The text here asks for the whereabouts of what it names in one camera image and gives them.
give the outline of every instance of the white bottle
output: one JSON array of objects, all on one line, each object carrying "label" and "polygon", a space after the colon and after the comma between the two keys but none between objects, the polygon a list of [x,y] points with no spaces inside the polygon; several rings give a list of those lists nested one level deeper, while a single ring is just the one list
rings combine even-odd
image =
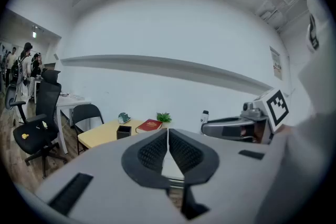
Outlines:
[{"label": "white bottle", "polygon": [[201,115],[201,125],[199,127],[199,134],[203,134],[202,133],[202,125],[204,123],[207,123],[208,119],[209,119],[209,111],[204,110],[203,113],[202,113],[202,115]]}]

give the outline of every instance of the book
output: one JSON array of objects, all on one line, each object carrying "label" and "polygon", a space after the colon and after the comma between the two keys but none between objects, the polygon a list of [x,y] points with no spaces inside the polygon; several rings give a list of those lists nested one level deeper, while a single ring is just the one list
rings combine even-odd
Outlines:
[{"label": "book", "polygon": [[157,129],[160,129],[162,126],[161,121],[156,121],[156,120],[146,120],[144,123],[136,127],[135,131],[140,134],[143,132],[149,132],[149,131],[154,131]]}]

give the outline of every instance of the black mesh office chair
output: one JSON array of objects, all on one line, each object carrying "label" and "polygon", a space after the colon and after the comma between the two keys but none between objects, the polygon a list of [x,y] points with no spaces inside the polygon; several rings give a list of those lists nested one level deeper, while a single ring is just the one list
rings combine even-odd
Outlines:
[{"label": "black mesh office chair", "polygon": [[44,80],[40,84],[40,92],[36,103],[36,116],[26,119],[22,105],[26,102],[11,102],[10,106],[18,106],[24,125],[14,129],[14,139],[19,147],[31,156],[25,159],[27,165],[32,159],[42,157],[43,178],[46,177],[46,157],[61,159],[64,163],[67,159],[50,151],[57,147],[58,143],[52,143],[57,138],[58,127],[54,121],[56,103],[61,92],[61,85],[57,83],[59,71],[47,70],[43,74]]},{"label": "black mesh office chair", "polygon": [[[74,124],[75,127],[75,131],[77,134],[77,153],[79,155],[80,152],[85,151],[87,149],[87,147],[85,147],[82,143],[79,142],[78,140],[78,135],[81,133],[80,130],[76,127],[76,123],[86,120],[86,119],[90,119],[90,118],[95,118],[95,117],[100,117],[102,124],[104,124],[103,118],[101,116],[101,113],[98,109],[98,107],[96,107],[93,104],[82,104],[82,105],[78,105],[76,106],[73,111],[72,111],[72,123]],[[81,144],[82,146],[82,150],[79,150],[79,144]]]}]

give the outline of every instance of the yellow wooden table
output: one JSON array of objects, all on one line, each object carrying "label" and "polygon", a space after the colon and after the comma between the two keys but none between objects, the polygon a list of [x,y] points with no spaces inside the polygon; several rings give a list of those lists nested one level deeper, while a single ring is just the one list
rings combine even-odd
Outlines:
[{"label": "yellow wooden table", "polygon": [[126,124],[119,124],[118,120],[110,121],[99,127],[78,135],[78,140],[87,148],[92,148],[104,143],[117,140],[117,129],[120,125],[131,126],[132,135],[136,135],[135,128],[144,123],[143,121],[130,120]]}]

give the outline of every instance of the black pants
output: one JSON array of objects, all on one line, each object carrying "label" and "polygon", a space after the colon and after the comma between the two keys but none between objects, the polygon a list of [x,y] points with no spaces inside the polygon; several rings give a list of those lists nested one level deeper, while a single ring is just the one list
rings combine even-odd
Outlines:
[{"label": "black pants", "polygon": [[11,75],[11,70],[7,68],[7,72],[6,72],[6,87],[8,87],[9,85],[9,77]]}]

